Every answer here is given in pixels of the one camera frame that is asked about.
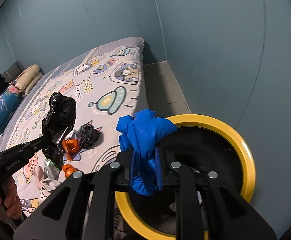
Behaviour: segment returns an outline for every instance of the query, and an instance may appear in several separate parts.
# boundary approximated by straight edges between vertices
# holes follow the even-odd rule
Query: blue cloth
[[[177,127],[168,119],[155,118],[156,112],[149,109],[135,114],[119,118],[116,130],[121,132],[119,136],[121,151],[126,151],[132,144],[134,148],[133,189],[146,196],[153,195],[158,187],[155,184],[156,169],[155,162],[156,144],[165,136],[176,131]]]

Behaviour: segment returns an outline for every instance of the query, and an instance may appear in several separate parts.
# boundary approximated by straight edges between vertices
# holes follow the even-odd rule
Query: cartoon character print
[[[68,70],[65,70],[61,73],[59,73],[57,76],[53,77],[53,78],[50,78],[49,81],[52,81],[52,80],[55,80],[61,76],[64,76],[64,77],[67,77],[69,75],[73,76],[73,71],[75,70],[75,67],[74,68],[71,68],[71,69],[68,69]]]
[[[79,140],[79,138],[80,138],[80,136],[81,136],[81,135],[80,135],[80,129],[81,129],[82,126],[80,126],[78,130],[73,129],[73,130],[68,134],[68,136],[66,137],[66,139],[77,139],[78,141],[80,141],[80,140]],[[95,130],[97,130],[97,131],[101,131],[101,129],[102,129],[102,126],[100,126],[99,128],[96,128]],[[87,150],[87,149],[81,149],[81,150],[78,151],[77,153],[72,154],[72,155],[71,155],[72,161],[77,162],[77,161],[81,160],[81,153],[85,152],[86,150]],[[63,160],[64,160],[64,161],[67,161],[67,160],[68,160],[68,158],[67,158],[66,155],[63,156]]]
[[[97,102],[90,102],[88,107],[96,105],[99,111],[107,112],[109,115],[115,114],[124,102],[126,94],[127,90],[125,87],[117,87],[114,91],[100,97]]]
[[[74,82],[73,82],[73,79],[71,79],[68,84],[64,85],[63,87],[59,89],[59,92],[64,95],[64,93],[73,86],[74,86]]]
[[[47,107],[49,105],[49,98],[52,95],[53,92],[55,92],[55,88],[61,84],[61,80],[58,80],[55,84],[53,84],[52,86],[49,87],[49,89],[47,90],[47,95],[39,98],[34,106],[32,107],[31,111],[29,114],[25,115],[25,117],[23,118],[24,120],[28,120],[31,118],[31,116],[36,115],[39,112],[44,112],[47,110]]]
[[[27,142],[29,136],[30,136],[30,130],[27,128],[24,132],[20,134],[18,144]]]
[[[43,112],[46,110],[47,106],[48,106],[48,100],[49,100],[49,96],[44,96],[42,98],[39,98],[34,106],[32,107],[30,113],[28,115],[25,116],[25,120],[30,119],[30,117],[34,114],[37,114],[39,111]]]
[[[49,112],[46,112],[46,113],[44,114],[43,119],[47,117],[47,114],[48,114],[48,113],[49,113]],[[43,136],[43,133],[42,133],[42,123],[41,123],[41,127],[40,127],[39,136]]]
[[[140,66],[134,62],[123,62],[116,66],[110,78],[117,83],[137,85],[140,80]]]
[[[102,73],[102,72],[108,70],[109,67],[113,66],[114,63],[116,63],[116,60],[114,60],[114,58],[112,58],[112,59],[108,60],[106,63],[98,66],[97,69],[93,71],[93,73],[95,73],[95,74]]]
[[[37,153],[29,159],[29,163],[23,167],[23,175],[26,178],[26,183],[30,183],[30,177],[32,175],[33,170],[37,167],[39,162]]]
[[[43,201],[45,201],[48,196],[49,196],[49,193],[46,190],[41,190],[39,203],[42,203]]]
[[[93,57],[92,59],[89,59],[85,64],[90,65],[91,67],[94,67],[100,63],[99,59],[96,57]]]
[[[74,72],[73,72],[73,76],[77,76],[80,73],[83,73],[85,71],[88,71],[89,69],[91,69],[92,66],[90,64],[83,64],[80,67],[78,67]]]
[[[26,215],[30,215],[39,206],[39,200],[37,198],[34,198],[34,199],[20,199],[20,202],[21,202],[21,206],[22,206],[22,211],[25,212]]]

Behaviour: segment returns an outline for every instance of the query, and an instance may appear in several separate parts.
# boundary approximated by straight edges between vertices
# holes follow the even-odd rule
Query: screw
[[[210,171],[208,173],[208,176],[211,178],[211,179],[216,179],[218,177],[218,174],[215,172],[215,171]]]
[[[72,173],[72,176],[73,176],[75,179],[80,178],[82,175],[83,175],[82,171],[75,171],[74,173]]]
[[[178,168],[181,167],[181,163],[179,163],[179,162],[172,162],[171,163],[171,167],[172,168],[175,168],[175,169],[178,169]]]
[[[110,163],[110,167],[113,169],[116,169],[116,168],[120,167],[120,163],[118,163],[118,162]]]

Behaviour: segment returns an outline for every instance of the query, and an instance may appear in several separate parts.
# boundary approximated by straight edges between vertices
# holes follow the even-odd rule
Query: yellow ring
[[[167,119],[177,127],[203,127],[225,138],[237,152],[242,165],[243,183],[241,196],[247,202],[251,201],[255,187],[254,160],[247,143],[236,130],[220,120],[199,114],[180,114]],[[135,212],[127,192],[116,192],[115,199],[124,220],[139,235],[148,240],[175,240],[175,235],[163,233],[147,225]]]

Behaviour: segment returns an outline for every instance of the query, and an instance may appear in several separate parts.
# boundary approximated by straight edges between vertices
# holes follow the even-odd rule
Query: blue pillow
[[[10,112],[19,104],[20,92],[15,86],[8,86],[0,96],[0,126]]]
[[[17,104],[15,104],[15,106],[13,107],[13,109],[10,111],[10,114],[7,116],[7,118],[0,125],[0,134],[3,134],[5,128],[9,124],[9,122],[10,122],[13,114],[15,113],[15,111],[17,110],[17,108],[19,107],[20,103],[21,103],[21,100],[19,99],[18,102],[17,102]]]

